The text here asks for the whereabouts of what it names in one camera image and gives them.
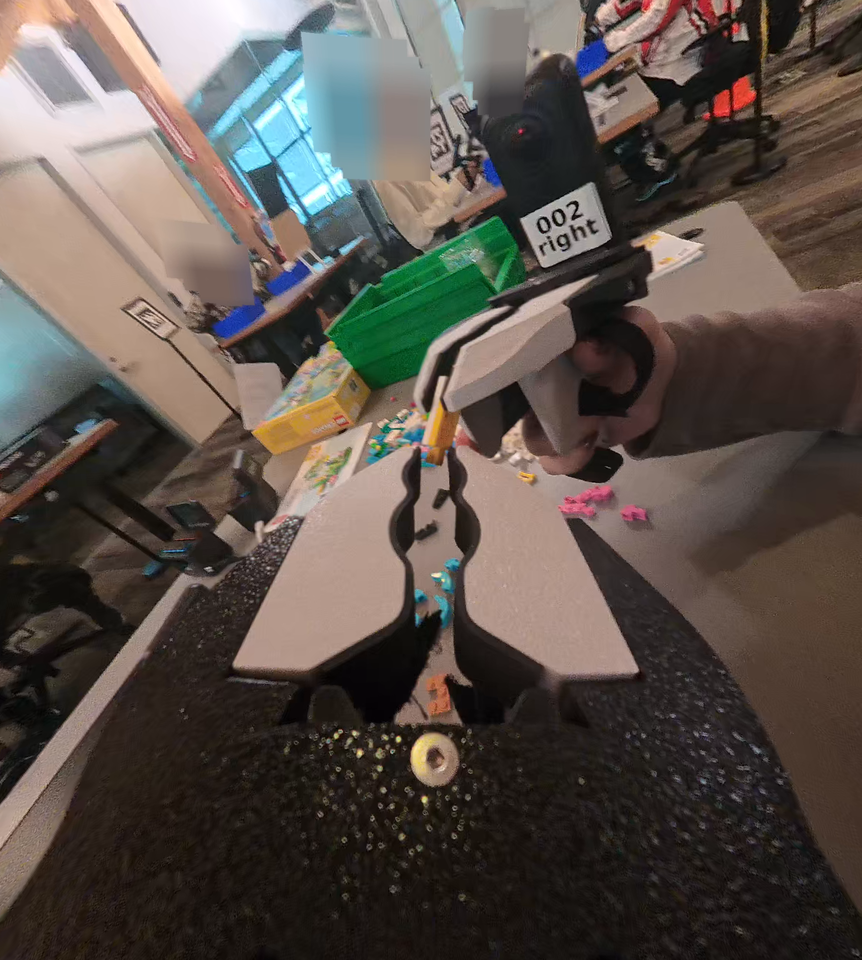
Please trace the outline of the clear plastic bag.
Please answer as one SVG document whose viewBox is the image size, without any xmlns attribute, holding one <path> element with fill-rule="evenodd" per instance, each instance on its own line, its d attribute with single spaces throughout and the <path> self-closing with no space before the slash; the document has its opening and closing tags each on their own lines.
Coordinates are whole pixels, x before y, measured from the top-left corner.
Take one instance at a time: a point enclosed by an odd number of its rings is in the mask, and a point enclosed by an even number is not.
<svg viewBox="0 0 862 960">
<path fill-rule="evenodd" d="M 501 251 L 498 249 L 495 253 L 492 246 L 472 231 L 439 245 L 434 254 L 447 274 L 473 267 L 492 282 L 502 262 Z"/>
</svg>

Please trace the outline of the background work table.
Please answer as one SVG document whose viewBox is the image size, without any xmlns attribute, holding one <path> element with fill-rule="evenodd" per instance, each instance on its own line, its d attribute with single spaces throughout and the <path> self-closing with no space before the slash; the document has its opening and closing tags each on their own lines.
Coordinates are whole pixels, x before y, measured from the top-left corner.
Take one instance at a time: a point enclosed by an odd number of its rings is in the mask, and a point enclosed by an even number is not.
<svg viewBox="0 0 862 960">
<path fill-rule="evenodd" d="M 581 87 L 595 136 L 601 145 L 625 136 L 660 111 L 657 98 L 638 75 L 634 47 L 611 56 L 581 75 Z"/>
</svg>

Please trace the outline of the person's right forearm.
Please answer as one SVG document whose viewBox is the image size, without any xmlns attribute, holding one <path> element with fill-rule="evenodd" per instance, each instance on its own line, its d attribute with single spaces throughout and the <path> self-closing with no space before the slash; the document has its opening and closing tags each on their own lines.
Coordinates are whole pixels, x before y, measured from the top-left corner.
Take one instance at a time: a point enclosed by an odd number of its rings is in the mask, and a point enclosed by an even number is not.
<svg viewBox="0 0 862 960">
<path fill-rule="evenodd" d="M 665 322 L 675 361 L 655 425 L 625 449 L 683 455 L 783 432 L 862 437 L 862 282 L 781 306 Z"/>
</svg>

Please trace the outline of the tan cardboard sheet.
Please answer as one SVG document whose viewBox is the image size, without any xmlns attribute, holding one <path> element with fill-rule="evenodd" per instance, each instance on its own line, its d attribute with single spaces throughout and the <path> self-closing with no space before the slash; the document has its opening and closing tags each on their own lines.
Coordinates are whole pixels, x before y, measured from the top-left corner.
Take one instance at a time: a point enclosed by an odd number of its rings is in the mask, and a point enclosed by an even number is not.
<svg viewBox="0 0 862 960">
<path fill-rule="evenodd" d="M 301 258 L 313 249 L 312 240 L 297 214 L 290 207 L 269 219 L 274 243 L 287 261 Z"/>
</svg>

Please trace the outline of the white folded leaflet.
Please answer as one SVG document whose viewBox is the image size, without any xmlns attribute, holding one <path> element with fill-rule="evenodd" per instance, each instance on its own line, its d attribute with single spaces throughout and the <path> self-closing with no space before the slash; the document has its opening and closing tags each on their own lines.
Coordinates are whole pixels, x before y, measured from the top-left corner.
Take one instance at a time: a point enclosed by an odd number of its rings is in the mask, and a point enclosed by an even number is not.
<svg viewBox="0 0 862 960">
<path fill-rule="evenodd" d="M 688 239 L 664 230 L 642 234 L 631 241 L 632 246 L 645 250 L 652 260 L 648 282 L 663 278 L 704 255 L 704 244 L 697 239 Z"/>
</svg>

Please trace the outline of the yellow and white lego assembly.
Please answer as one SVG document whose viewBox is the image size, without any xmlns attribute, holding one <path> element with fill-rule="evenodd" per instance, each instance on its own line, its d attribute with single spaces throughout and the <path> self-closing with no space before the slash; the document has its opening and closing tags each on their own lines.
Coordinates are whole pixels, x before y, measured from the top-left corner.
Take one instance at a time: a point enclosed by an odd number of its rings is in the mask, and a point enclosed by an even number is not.
<svg viewBox="0 0 862 960">
<path fill-rule="evenodd" d="M 441 466 L 454 445 L 461 423 L 461 412 L 451 411 L 445 403 L 449 377 L 441 375 L 432 394 L 422 440 L 424 463 Z"/>
</svg>

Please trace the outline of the cluster of teal curved bricks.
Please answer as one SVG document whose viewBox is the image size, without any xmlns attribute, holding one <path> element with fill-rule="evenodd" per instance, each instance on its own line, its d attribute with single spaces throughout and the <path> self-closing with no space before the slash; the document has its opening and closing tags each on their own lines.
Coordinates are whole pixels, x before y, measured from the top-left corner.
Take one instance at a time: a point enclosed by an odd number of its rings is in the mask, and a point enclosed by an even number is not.
<svg viewBox="0 0 862 960">
<path fill-rule="evenodd" d="M 461 567 L 459 557 L 444 561 L 442 568 L 432 572 L 430 591 L 420 585 L 413 589 L 414 623 L 420 627 L 425 620 L 437 615 L 442 629 L 453 626 L 456 615 L 457 574 Z"/>
</svg>

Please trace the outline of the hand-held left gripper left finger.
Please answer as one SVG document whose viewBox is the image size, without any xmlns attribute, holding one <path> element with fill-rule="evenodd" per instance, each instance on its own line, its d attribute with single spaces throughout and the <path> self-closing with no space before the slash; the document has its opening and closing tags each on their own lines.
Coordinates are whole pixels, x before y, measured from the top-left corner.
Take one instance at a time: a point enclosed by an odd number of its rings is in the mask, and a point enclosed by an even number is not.
<svg viewBox="0 0 862 960">
<path fill-rule="evenodd" d="M 304 518 L 232 662 L 233 676 L 344 691 L 368 723 L 410 701 L 433 641 L 421 632 L 408 552 L 422 462 L 398 450 Z"/>
</svg>

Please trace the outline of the lego instruction booklet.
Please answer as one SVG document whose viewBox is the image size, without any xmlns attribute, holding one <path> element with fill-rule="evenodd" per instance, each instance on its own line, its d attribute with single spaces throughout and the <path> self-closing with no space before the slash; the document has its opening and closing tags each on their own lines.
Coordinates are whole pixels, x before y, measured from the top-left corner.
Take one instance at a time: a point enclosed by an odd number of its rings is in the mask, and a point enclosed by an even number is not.
<svg viewBox="0 0 862 960">
<path fill-rule="evenodd" d="M 363 423 L 312 445 L 270 523 L 304 518 L 349 480 L 365 453 L 372 427 L 372 422 Z"/>
</svg>

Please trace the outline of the black panel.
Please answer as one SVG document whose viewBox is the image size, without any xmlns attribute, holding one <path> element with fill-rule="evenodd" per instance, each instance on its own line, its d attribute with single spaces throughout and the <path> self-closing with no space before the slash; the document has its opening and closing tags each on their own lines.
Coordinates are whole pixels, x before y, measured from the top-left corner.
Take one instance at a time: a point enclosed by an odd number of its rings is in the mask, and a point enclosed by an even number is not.
<svg viewBox="0 0 862 960">
<path fill-rule="evenodd" d="M 274 160 L 246 171 L 245 175 L 269 219 L 274 219 L 290 209 L 290 202 L 281 185 L 279 168 Z"/>
</svg>

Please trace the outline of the person's right hand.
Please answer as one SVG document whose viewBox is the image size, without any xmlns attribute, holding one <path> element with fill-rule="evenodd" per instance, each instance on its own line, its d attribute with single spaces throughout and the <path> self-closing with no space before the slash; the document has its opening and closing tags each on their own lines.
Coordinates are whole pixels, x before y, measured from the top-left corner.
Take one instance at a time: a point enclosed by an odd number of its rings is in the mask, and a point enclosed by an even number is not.
<svg viewBox="0 0 862 960">
<path fill-rule="evenodd" d="M 624 416 L 584 417 L 577 443 L 564 454 L 556 452 L 536 416 L 532 412 L 526 414 L 520 423 L 522 438 L 545 474 L 580 472 L 596 449 L 622 447 L 629 451 L 632 444 L 657 426 L 677 364 L 677 351 L 669 334 L 649 310 L 631 305 L 626 307 L 624 317 L 647 336 L 653 348 L 654 366 L 646 388 Z M 568 357 L 582 379 L 594 386 L 623 394 L 634 385 L 635 368 L 631 358 L 610 342 L 594 338 L 576 342 Z"/>
</svg>

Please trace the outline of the black office chair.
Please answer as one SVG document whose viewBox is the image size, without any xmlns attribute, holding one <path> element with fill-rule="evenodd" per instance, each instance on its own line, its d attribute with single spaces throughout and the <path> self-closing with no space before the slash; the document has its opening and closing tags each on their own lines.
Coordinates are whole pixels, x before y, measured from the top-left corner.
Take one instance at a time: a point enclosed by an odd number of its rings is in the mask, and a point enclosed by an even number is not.
<svg viewBox="0 0 862 960">
<path fill-rule="evenodd" d="M 777 151 L 779 121 L 763 105 L 763 71 L 771 51 L 770 4 L 739 2 L 737 11 L 692 41 L 687 53 L 701 54 L 701 70 L 681 96 L 688 117 L 704 113 L 701 133 L 677 154 L 687 162 L 686 188 L 698 184 L 703 163 L 734 143 L 750 146 L 749 164 L 731 177 L 733 186 L 749 186 L 780 171 L 785 157 Z"/>
</svg>

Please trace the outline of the cream door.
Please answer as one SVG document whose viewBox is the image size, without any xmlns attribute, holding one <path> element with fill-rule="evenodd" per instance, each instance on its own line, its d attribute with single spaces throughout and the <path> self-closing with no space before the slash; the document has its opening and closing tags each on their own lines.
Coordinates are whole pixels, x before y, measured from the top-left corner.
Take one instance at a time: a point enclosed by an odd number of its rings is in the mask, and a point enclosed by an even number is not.
<svg viewBox="0 0 862 960">
<path fill-rule="evenodd" d="M 165 340 L 125 311 L 180 323 L 163 283 L 46 158 L 0 166 L 0 270 L 189 443 L 240 419 L 232 374 L 194 334 Z"/>
</svg>

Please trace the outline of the yellow lego box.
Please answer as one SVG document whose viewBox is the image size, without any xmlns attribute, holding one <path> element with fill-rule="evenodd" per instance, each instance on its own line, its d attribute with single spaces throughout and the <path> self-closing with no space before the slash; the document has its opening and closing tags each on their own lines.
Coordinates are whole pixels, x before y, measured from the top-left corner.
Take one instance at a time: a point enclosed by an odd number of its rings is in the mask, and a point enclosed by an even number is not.
<svg viewBox="0 0 862 960">
<path fill-rule="evenodd" d="M 250 433 L 280 455 L 353 427 L 370 394 L 364 378 L 327 342 L 297 369 Z"/>
</svg>

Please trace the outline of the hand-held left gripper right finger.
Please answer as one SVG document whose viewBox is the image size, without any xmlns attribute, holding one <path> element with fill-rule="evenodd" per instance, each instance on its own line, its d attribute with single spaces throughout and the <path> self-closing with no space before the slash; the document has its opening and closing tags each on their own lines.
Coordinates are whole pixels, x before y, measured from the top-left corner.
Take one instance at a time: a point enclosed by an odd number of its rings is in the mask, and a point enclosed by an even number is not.
<svg viewBox="0 0 862 960">
<path fill-rule="evenodd" d="M 578 534 L 544 494 L 460 447 L 448 453 L 461 553 L 452 621 L 464 724 L 577 715 L 578 695 L 634 687 L 640 667 Z"/>
</svg>

